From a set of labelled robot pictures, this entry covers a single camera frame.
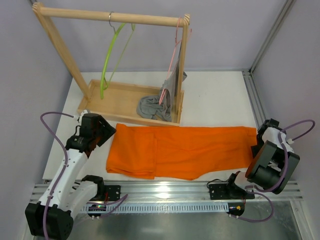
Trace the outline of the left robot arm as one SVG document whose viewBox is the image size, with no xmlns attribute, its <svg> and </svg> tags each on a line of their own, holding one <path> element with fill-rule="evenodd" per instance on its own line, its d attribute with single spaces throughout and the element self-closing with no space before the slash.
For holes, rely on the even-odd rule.
<svg viewBox="0 0 320 240">
<path fill-rule="evenodd" d="M 116 129 L 96 113 L 83 111 L 77 121 L 79 125 L 66 143 L 57 139 L 64 156 L 54 178 L 37 203 L 29 203 L 25 209 L 28 228 L 35 237 L 66 240 L 80 210 L 105 195 L 100 176 L 86 175 L 75 190 L 73 185 L 91 153 L 107 142 Z"/>
</svg>

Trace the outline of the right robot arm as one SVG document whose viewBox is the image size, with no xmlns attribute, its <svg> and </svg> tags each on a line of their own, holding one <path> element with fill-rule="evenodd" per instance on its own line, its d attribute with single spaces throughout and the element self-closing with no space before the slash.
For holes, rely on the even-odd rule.
<svg viewBox="0 0 320 240">
<path fill-rule="evenodd" d="M 251 147 L 253 161 L 246 172 L 230 175 L 226 192 L 231 199 L 248 198 L 248 190 L 280 194 L 300 162 L 300 156 L 286 141 L 279 122 L 267 119 L 257 131 L 257 145 Z"/>
</svg>

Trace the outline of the orange trousers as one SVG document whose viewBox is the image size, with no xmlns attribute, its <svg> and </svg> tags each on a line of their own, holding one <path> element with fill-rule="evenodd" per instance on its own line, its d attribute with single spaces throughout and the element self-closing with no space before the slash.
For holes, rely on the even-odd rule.
<svg viewBox="0 0 320 240">
<path fill-rule="evenodd" d="M 106 171 L 133 178 L 195 180 L 247 168 L 257 144 L 254 127 L 116 125 Z"/>
</svg>

